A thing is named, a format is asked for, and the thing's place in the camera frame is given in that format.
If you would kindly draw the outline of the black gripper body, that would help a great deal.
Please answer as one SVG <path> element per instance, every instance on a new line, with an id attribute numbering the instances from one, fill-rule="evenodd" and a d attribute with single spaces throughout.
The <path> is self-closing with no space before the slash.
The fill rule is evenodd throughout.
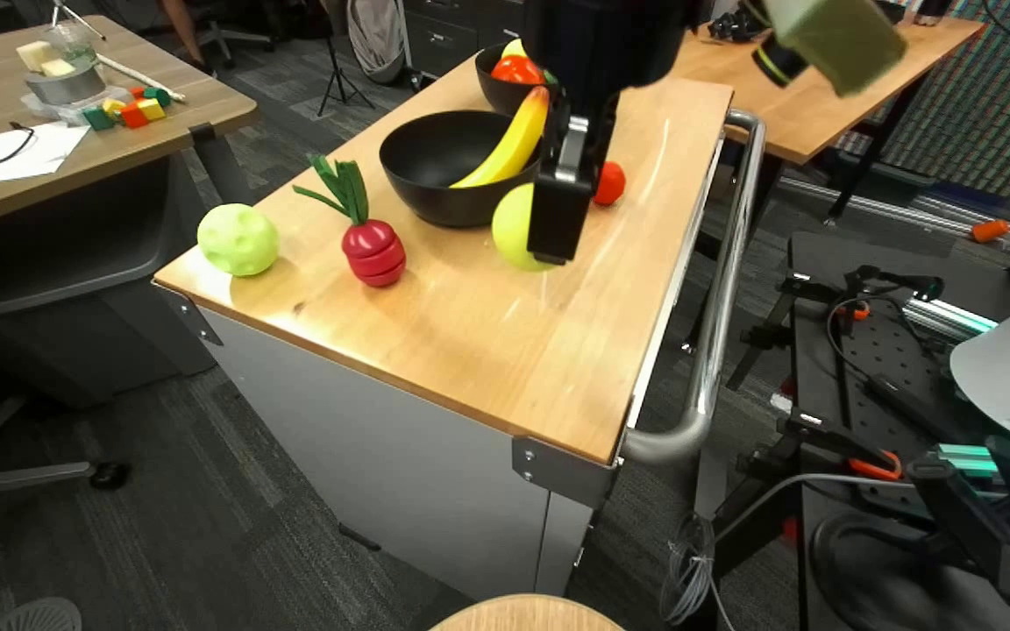
<path id="1" fill-rule="evenodd" d="M 670 72 L 686 14 L 689 0 L 528 0 L 528 56 L 553 78 L 542 176 L 608 158 L 616 97 Z"/>

